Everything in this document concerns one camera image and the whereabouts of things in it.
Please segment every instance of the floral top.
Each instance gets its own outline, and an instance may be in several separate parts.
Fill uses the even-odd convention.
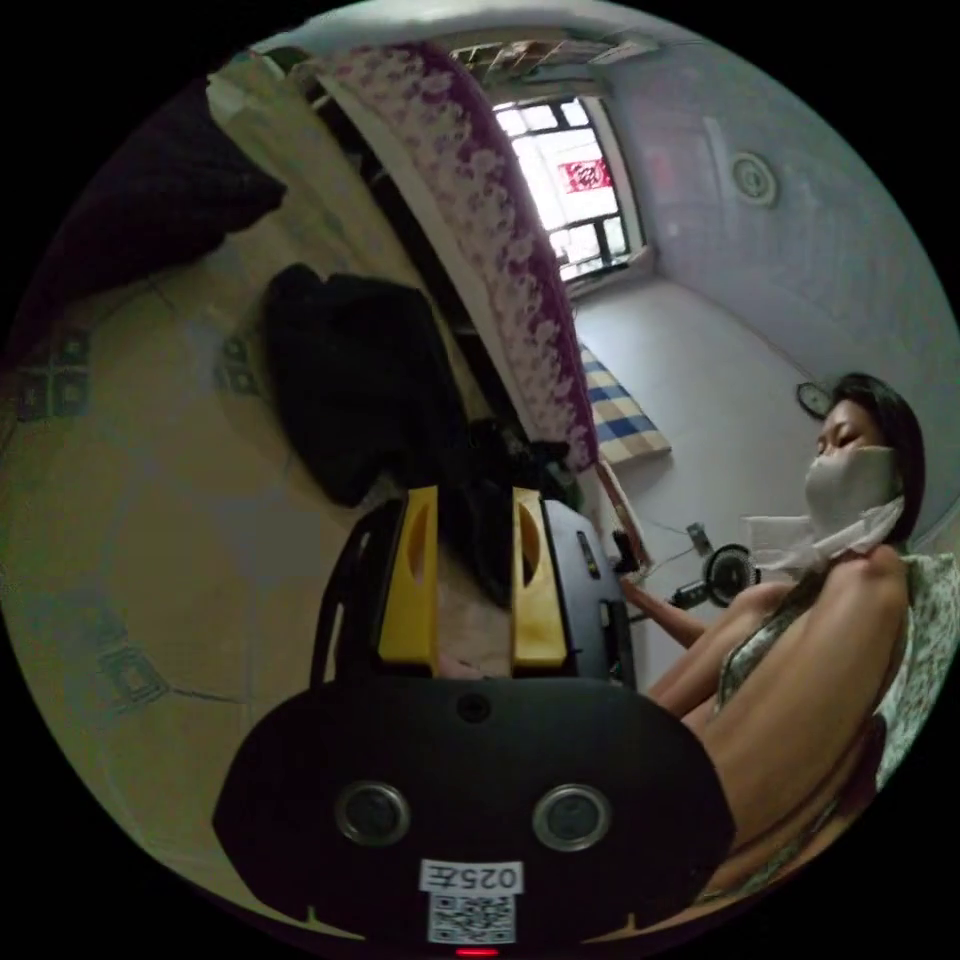
[[[935,557],[908,555],[903,560],[907,565],[910,607],[903,661],[875,711],[883,718],[886,729],[883,754],[876,773],[878,791],[883,789],[917,739],[960,645],[960,566],[956,558],[951,554]],[[801,581],[784,606],[727,655],[720,668],[715,712],[730,701],[790,624],[813,605],[823,582],[822,577]],[[830,819],[837,802],[834,800],[808,831],[784,847],[738,889],[709,891],[702,894],[698,902],[732,894],[743,896],[765,887]]]

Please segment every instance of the window frame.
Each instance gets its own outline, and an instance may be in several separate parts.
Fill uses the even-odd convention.
[[[563,111],[563,106],[564,104],[573,103],[579,104],[580,108],[586,115],[587,122],[585,124],[572,124],[567,119],[567,116]],[[599,252],[597,256],[589,257],[587,260],[580,262],[597,260],[599,261],[599,265],[592,270],[586,270],[582,273],[578,273],[576,276],[564,280],[564,283],[568,286],[572,284],[581,284],[585,281],[593,281],[608,274],[619,272],[627,267],[631,259],[640,253],[644,247],[644,241],[643,233],[640,227],[639,216],[637,214],[637,207],[633,197],[632,186],[629,182],[629,177],[626,172],[626,165],[623,162],[619,145],[617,144],[616,135],[614,134],[613,128],[610,125],[609,118],[606,116],[606,111],[603,107],[602,101],[599,98],[577,95],[574,93],[552,94],[547,97],[498,103],[494,106],[494,111],[496,113],[500,113],[505,110],[519,111],[529,109],[530,107],[549,107],[550,112],[553,114],[553,117],[556,121],[556,126],[546,127],[542,130],[527,130],[524,133],[516,134],[510,134],[504,130],[505,136],[507,136],[510,140],[511,147],[513,146],[513,142],[515,140],[541,137],[544,135],[562,133],[565,131],[590,130],[597,142],[597,147],[600,150],[600,156],[602,157],[604,166],[606,167],[607,173],[610,176],[613,186],[613,195],[616,200],[617,209],[612,213],[598,214],[594,217],[584,217],[578,220],[571,220],[567,223],[564,223],[562,226],[547,231],[548,235],[551,235],[560,230],[573,230],[577,227],[585,226],[593,227]],[[610,244],[607,239],[607,231],[604,228],[604,223],[607,220],[614,220],[616,218],[619,218],[620,220],[625,250],[622,253],[612,254],[610,251]],[[561,264],[559,258],[557,263],[558,267],[560,268],[566,265]]]

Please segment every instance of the window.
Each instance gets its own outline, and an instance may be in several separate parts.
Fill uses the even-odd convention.
[[[624,263],[630,242],[597,132],[576,97],[495,107],[565,281]]]

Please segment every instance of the white cloth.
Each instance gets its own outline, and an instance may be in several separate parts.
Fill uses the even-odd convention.
[[[904,509],[894,453],[861,447],[817,457],[806,481],[810,513],[744,517],[745,545],[760,570],[796,573],[828,564],[847,551],[883,543]]]

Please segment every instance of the qr code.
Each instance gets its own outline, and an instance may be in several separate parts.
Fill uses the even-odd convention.
[[[514,897],[430,896],[430,943],[513,943]]]

